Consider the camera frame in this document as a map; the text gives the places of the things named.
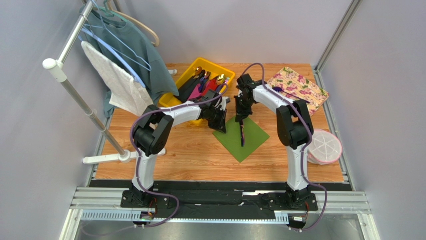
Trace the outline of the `green paper napkin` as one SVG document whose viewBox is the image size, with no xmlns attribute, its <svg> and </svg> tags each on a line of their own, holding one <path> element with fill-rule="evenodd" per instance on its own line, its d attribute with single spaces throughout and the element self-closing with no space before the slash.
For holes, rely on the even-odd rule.
<svg viewBox="0 0 426 240">
<path fill-rule="evenodd" d="M 226 122 L 226 130 L 226 133 L 215 131 L 213 135 L 239 163 L 246 160 L 270 138 L 250 118 L 244 119 L 240 124 L 233 117 Z"/>
</svg>

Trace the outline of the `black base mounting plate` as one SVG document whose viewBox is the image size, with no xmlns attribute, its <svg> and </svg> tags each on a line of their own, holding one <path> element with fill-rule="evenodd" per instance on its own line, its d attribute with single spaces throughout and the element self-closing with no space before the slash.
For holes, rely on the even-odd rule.
<svg viewBox="0 0 426 240">
<path fill-rule="evenodd" d="M 155 199 L 143 209 L 141 216 L 152 214 L 166 218 L 174 211 L 174 219 L 272 220 L 276 211 L 300 211 L 306 214 L 319 209 L 311 192 L 304 206 L 290 209 L 284 203 L 289 186 L 285 182 L 213 182 L 155 181 Z"/>
</svg>

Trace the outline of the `dark purple spoon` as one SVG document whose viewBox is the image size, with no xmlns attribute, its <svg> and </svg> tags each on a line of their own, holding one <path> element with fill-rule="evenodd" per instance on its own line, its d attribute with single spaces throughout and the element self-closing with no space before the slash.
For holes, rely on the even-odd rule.
<svg viewBox="0 0 426 240">
<path fill-rule="evenodd" d="M 272 89 L 274 91 L 276 91 L 277 93 L 284 95 L 288 99 L 300 100 L 299 97 L 297 97 L 297 96 L 295 96 L 295 95 L 293 95 L 291 93 L 288 93 L 288 92 L 284 91 L 281 87 L 276 86 L 276 87 L 273 87 Z"/>
</svg>

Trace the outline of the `pink rolled napkin in bin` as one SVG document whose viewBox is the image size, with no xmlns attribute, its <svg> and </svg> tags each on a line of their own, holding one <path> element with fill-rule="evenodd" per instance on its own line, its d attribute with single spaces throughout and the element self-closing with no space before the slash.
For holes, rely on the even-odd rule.
<svg viewBox="0 0 426 240">
<path fill-rule="evenodd" d="M 198 83 L 197 85 L 194 86 L 192 92 L 189 94 L 189 97 L 187 98 L 187 101 L 191 100 L 191 99 L 196 99 L 198 98 L 201 93 L 200 93 L 200 88 L 201 88 L 201 84 Z"/>
</svg>

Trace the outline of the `floral patterned tray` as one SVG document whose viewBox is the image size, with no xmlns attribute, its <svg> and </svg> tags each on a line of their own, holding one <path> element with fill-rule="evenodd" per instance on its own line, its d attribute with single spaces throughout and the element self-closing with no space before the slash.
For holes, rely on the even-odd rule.
<svg viewBox="0 0 426 240">
<path fill-rule="evenodd" d="M 285 92 L 299 97 L 299 100 L 306 101 L 310 116 L 313 116 L 330 97 L 329 93 L 315 82 L 289 67 L 284 67 L 276 73 L 267 84 L 271 88 L 280 87 Z"/>
</svg>

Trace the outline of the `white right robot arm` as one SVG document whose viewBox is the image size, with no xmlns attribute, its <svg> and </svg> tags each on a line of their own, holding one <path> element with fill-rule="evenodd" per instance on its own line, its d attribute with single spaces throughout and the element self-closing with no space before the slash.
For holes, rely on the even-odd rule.
<svg viewBox="0 0 426 240">
<path fill-rule="evenodd" d="M 235 121 L 241 126 L 252 115 L 254 104 L 262 104 L 276 114 L 277 135 L 286 147 L 288 162 L 288 189 L 283 201 L 290 209 L 304 206 L 311 194 L 307 177 L 307 150 L 314 133 L 307 102 L 290 100 L 264 81 L 253 81 L 249 74 L 240 76 L 236 87 Z"/>
</svg>

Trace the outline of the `iridescent rainbow table knife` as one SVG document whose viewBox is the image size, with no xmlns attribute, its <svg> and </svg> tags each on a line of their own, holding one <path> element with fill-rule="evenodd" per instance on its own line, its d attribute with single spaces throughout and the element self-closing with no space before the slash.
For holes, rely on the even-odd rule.
<svg viewBox="0 0 426 240">
<path fill-rule="evenodd" d="M 245 146 L 245 133 L 244 133 L 244 121 L 239 121 L 239 128 L 240 128 L 240 141 L 241 141 L 241 147 L 243 148 Z"/>
</svg>

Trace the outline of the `yellow plastic cutlery bin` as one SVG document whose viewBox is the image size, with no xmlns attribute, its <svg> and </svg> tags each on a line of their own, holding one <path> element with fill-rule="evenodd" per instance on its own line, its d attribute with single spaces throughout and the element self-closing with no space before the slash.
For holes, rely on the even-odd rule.
<svg viewBox="0 0 426 240">
<path fill-rule="evenodd" d="M 209 90 L 218 91 L 221 84 L 230 87 L 235 76 L 235 72 L 199 57 L 175 81 L 179 95 L 167 93 L 159 99 L 159 105 L 174 107 L 187 100 L 203 97 Z"/>
</svg>

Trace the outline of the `black rolled napkin in bin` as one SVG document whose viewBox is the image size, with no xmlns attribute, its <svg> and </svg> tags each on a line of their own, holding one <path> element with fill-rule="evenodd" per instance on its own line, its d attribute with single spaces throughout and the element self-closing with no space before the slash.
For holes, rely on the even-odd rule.
<svg viewBox="0 0 426 240">
<path fill-rule="evenodd" d="M 187 102 L 187 98 L 189 97 L 189 95 L 192 92 L 192 90 L 194 89 L 194 87 L 197 84 L 200 84 L 201 80 L 203 80 L 203 79 L 204 79 L 204 76 L 193 76 L 193 77 L 191 77 L 187 82 L 185 82 L 183 84 L 183 86 L 181 86 L 178 89 L 179 95 L 175 95 L 174 97 L 176 99 L 178 99 L 179 101 L 181 101 L 182 103 Z"/>
</svg>

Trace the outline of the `white mesh food cover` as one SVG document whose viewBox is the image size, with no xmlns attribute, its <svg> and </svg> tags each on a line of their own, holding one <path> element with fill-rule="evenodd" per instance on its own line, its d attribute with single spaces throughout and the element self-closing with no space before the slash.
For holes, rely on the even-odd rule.
<svg viewBox="0 0 426 240">
<path fill-rule="evenodd" d="M 342 144 L 335 135 L 322 129 L 314 130 L 312 143 L 308 147 L 308 162 L 331 165 L 341 158 L 342 153 Z"/>
</svg>

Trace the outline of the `grey-green t-shirt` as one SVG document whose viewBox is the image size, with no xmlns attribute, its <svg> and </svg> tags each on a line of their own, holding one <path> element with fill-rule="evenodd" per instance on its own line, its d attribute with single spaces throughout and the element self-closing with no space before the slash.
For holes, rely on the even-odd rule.
<svg viewBox="0 0 426 240">
<path fill-rule="evenodd" d="M 171 93 L 177 95 L 179 93 L 178 88 L 172 78 L 172 75 L 166 67 L 166 64 L 161 58 L 159 52 L 151 43 L 152 41 L 136 25 L 129 21 L 122 21 L 120 18 L 110 13 L 107 13 L 107 11 L 103 8 L 94 8 L 87 18 L 91 25 L 100 27 L 103 26 L 101 21 L 102 19 L 106 27 L 113 34 L 115 34 L 121 41 L 123 41 L 126 45 L 132 48 L 138 56 L 144 58 L 151 65 L 152 70 L 147 71 L 136 63 L 123 57 L 124 60 L 135 70 L 135 72 L 143 80 L 144 84 L 146 85 L 145 89 L 147 90 L 150 98 L 152 99 L 153 105 L 156 105 L 160 98 L 165 94 Z M 144 62 L 142 60 L 135 58 L 133 53 L 129 49 L 127 49 L 122 43 L 116 40 L 113 36 L 111 36 L 107 30 L 102 28 L 93 28 L 92 30 L 99 38 L 104 40 L 106 43 L 144 65 Z M 114 62 L 130 74 L 130 72 L 124 67 L 124 65 L 105 47 L 100 45 L 92 37 L 86 35 L 83 31 L 82 33 L 84 34 L 85 39 L 81 42 L 85 41 L 90 43 L 105 57 L 110 59 L 112 62 Z M 104 99 L 104 115 L 107 118 L 111 117 L 112 113 L 114 112 L 114 109 L 118 108 L 110 104 L 111 96 L 112 92 L 108 88 Z"/>
</svg>

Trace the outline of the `aluminium frame rail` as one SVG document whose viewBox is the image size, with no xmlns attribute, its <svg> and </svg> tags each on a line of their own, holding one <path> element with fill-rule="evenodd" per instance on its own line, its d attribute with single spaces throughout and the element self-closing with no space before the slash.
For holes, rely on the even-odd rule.
<svg viewBox="0 0 426 240">
<path fill-rule="evenodd" d="M 208 197 L 202 203 L 194 198 L 177 196 L 180 201 L 160 197 L 146 207 L 130 203 L 122 188 L 79 187 L 62 229 L 62 240 L 77 237 L 82 221 L 122 221 L 136 223 L 217 223 L 279 224 L 304 218 L 317 227 L 327 215 L 355 216 L 359 231 L 366 240 L 380 238 L 366 194 L 355 191 L 313 191 L 300 207 L 289 208 L 283 191 L 232 191 Z"/>
</svg>

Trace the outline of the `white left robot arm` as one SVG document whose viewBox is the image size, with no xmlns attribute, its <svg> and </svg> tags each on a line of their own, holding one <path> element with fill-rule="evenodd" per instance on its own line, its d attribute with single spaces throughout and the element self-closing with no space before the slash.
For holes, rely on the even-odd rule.
<svg viewBox="0 0 426 240">
<path fill-rule="evenodd" d="M 150 105 L 133 124 L 130 139 L 137 152 L 136 169 L 129 190 L 123 192 L 121 207 L 147 208 L 154 202 L 154 171 L 157 158 L 165 150 L 173 127 L 195 120 L 206 120 L 210 129 L 226 133 L 229 97 L 214 95 L 183 104 L 159 108 Z"/>
</svg>

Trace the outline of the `red rolled napkin in bin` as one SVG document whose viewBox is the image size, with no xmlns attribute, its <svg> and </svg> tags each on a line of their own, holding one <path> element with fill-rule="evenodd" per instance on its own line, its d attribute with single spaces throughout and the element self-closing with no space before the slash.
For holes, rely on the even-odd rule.
<svg viewBox="0 0 426 240">
<path fill-rule="evenodd" d="M 219 87 L 219 85 L 217 84 L 217 81 L 215 79 L 212 79 L 212 80 L 210 80 L 209 82 L 206 83 L 205 89 L 204 89 L 204 91 L 202 92 L 201 95 L 205 96 L 210 90 L 215 92 L 218 87 Z"/>
</svg>

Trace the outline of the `white towel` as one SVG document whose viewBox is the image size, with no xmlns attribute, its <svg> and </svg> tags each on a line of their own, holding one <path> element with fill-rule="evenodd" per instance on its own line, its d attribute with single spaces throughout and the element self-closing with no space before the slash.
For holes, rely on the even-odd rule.
<svg viewBox="0 0 426 240">
<path fill-rule="evenodd" d="M 109 103 L 115 107 L 142 116 L 153 101 L 148 91 L 123 68 L 108 59 L 90 43 L 81 43 L 83 51 L 93 67 L 111 90 Z"/>
</svg>

